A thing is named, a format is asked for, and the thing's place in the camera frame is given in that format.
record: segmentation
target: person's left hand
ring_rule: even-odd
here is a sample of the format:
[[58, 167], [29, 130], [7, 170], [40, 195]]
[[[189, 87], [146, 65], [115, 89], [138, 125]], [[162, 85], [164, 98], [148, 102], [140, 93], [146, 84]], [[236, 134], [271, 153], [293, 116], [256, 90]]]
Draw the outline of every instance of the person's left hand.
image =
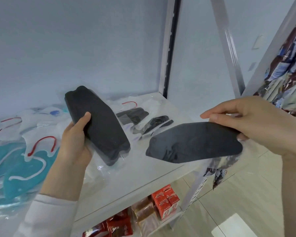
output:
[[86, 168], [91, 161], [92, 155], [85, 145], [83, 128], [90, 121], [91, 114], [85, 115], [74, 124], [71, 122], [64, 130], [57, 161], [63, 164], [74, 164]]

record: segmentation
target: light switch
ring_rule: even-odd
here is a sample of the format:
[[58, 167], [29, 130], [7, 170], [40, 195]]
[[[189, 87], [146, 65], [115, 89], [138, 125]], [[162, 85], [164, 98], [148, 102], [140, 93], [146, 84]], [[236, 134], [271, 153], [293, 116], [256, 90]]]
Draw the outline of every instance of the light switch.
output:
[[264, 42], [264, 34], [258, 35], [252, 47], [252, 50], [259, 49], [263, 45], [263, 42]]

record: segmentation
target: person's right hand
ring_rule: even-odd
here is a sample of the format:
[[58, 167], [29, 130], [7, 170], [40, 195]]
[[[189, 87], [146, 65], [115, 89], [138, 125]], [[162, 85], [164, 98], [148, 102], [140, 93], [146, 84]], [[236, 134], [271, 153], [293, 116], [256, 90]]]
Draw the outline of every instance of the person's right hand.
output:
[[[239, 114], [237, 117], [226, 114]], [[257, 96], [225, 101], [200, 115], [242, 132], [270, 151], [296, 154], [296, 117]]]

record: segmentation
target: red cord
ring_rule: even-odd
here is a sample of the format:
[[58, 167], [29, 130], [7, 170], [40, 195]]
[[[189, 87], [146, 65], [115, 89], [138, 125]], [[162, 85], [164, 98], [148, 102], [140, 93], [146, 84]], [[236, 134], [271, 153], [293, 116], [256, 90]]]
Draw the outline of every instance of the red cord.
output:
[[135, 103], [135, 104], [136, 104], [136, 107], [137, 107], [137, 103], [136, 103], [136, 102], [134, 102], [134, 101], [127, 101], [127, 102], [124, 102], [124, 103], [122, 103], [122, 105], [124, 105], [124, 104], [126, 104], [126, 103], [130, 103], [130, 102], [133, 102], [133, 103]]
[[31, 155], [33, 155], [33, 154], [34, 154], [34, 151], [35, 151], [35, 149], [36, 149], [37, 144], [38, 144], [41, 140], [46, 139], [46, 138], [54, 138], [54, 145], [53, 145], [53, 147], [51, 148], [51, 152], [53, 152], [53, 151], [54, 151], [54, 148], [55, 148], [55, 146], [56, 146], [56, 141], [57, 141], [57, 139], [56, 139], [55, 136], [45, 136], [45, 137], [43, 137], [42, 139], [36, 141], [35, 145], [33, 146], [32, 151], [31, 151], [30, 153], [28, 153], [27, 156], [31, 156]]
[[[5, 121], [8, 121], [8, 120], [12, 120], [12, 119], [21, 119], [21, 117], [13, 117], [13, 118], [6, 119], [6, 120], [0, 121], [0, 122], [5, 122]], [[21, 119], [21, 121], [19, 121], [17, 123], [14, 123], [12, 125], [8, 125], [7, 127], [4, 127], [3, 129], [6, 129], [6, 128], [12, 127], [14, 125], [20, 124], [21, 122], [22, 122], [22, 119]]]

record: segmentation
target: white wall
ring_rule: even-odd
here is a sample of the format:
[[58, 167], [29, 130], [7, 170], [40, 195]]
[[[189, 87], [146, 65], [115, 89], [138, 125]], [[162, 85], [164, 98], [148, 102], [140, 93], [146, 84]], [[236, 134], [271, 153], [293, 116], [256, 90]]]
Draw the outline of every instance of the white wall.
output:
[[[294, 0], [225, 0], [230, 29], [245, 84], [249, 82]], [[259, 34], [264, 44], [252, 50]], [[255, 68], [248, 71], [251, 63]]]
[[203, 111], [233, 98], [210, 0], [182, 0], [168, 99], [202, 121]]
[[0, 0], [0, 118], [89, 83], [158, 90], [167, 0]]

